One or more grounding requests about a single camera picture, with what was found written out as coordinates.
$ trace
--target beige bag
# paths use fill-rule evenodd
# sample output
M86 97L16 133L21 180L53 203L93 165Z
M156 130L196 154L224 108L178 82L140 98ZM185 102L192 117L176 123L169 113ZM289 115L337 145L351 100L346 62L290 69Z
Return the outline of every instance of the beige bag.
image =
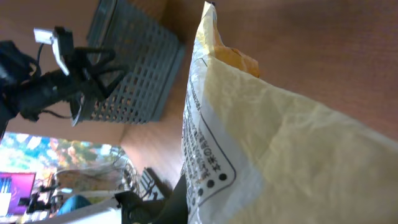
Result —
M189 223L398 223L398 145L258 79L205 3L183 117Z

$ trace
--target black device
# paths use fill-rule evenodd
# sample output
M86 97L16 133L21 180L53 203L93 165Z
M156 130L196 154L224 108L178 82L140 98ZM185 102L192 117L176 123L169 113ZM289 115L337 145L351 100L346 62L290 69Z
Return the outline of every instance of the black device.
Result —
M69 118L46 110L60 101L70 104L70 118L77 119L83 99L107 99L127 74L127 66L112 65L116 56L113 49L74 47L72 32L63 27L56 27L51 32L41 31L39 35L43 37L37 39L48 36L42 43L52 45L61 69L41 75L39 60L44 44L39 48L37 59L33 59L12 41L0 41L0 139L8 121L18 113L34 122L41 113ZM93 64L89 55L95 55L99 60ZM108 85L101 81L101 76L107 73L115 76Z

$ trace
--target plastic package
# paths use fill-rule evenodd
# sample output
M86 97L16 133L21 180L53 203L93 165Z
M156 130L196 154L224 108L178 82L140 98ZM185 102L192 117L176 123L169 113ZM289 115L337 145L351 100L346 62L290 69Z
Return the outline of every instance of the plastic package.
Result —
M189 223L397 223L397 143L258 74L205 3L183 113Z

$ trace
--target black dot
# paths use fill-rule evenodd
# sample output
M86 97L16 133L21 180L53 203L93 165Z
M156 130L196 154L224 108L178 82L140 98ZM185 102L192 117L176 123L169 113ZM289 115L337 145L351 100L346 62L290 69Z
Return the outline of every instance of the black dot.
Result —
M218 178L219 180L226 180L226 174L220 174Z
M209 180L208 182L207 182L207 187L208 188L212 188L214 186L214 181L213 180Z

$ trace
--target wooden surface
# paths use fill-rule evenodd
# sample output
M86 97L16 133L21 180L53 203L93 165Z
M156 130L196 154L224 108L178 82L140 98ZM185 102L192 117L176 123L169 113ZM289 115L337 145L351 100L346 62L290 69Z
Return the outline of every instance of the wooden surface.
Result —
M342 111L398 139L398 2L217 1L225 45L259 61L261 78ZM178 181L182 111L203 1L169 0L162 23L186 43L161 122L128 126L122 145L138 168Z

